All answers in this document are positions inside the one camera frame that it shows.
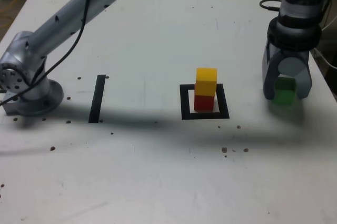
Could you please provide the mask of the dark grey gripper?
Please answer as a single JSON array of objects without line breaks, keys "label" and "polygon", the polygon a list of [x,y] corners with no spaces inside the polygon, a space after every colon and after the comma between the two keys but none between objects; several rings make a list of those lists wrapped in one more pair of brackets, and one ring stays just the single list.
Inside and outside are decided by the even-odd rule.
[{"label": "dark grey gripper", "polygon": [[274,99],[274,83],[279,74],[294,78],[297,97],[299,99],[307,98],[312,87],[308,63],[309,51],[295,52],[279,49],[267,41],[262,60],[263,93],[265,98],[267,100]]}]

